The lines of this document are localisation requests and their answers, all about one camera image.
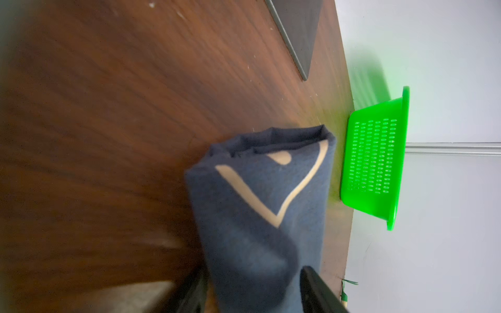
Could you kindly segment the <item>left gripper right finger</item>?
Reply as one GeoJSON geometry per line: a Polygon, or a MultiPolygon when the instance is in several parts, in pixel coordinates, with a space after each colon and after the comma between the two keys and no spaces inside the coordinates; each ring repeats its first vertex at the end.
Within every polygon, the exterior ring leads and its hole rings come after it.
{"type": "Polygon", "coordinates": [[[301,269],[300,291],[304,313],[348,313],[341,300],[310,266],[301,269]]]}

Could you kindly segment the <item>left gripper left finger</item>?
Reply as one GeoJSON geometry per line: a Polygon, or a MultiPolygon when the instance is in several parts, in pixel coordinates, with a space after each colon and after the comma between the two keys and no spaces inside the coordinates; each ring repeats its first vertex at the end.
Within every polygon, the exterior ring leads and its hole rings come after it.
{"type": "Polygon", "coordinates": [[[194,270],[176,289],[164,306],[168,313],[205,312],[208,291],[208,271],[205,266],[194,270]]]}

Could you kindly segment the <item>blue fish-print pillowcase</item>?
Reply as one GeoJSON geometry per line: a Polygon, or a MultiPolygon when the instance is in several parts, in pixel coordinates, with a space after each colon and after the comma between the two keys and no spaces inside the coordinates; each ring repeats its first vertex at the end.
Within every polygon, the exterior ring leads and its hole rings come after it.
{"type": "Polygon", "coordinates": [[[336,150],[323,125],[270,128],[210,147],[185,172],[221,312],[301,312],[319,269],[336,150]]]}

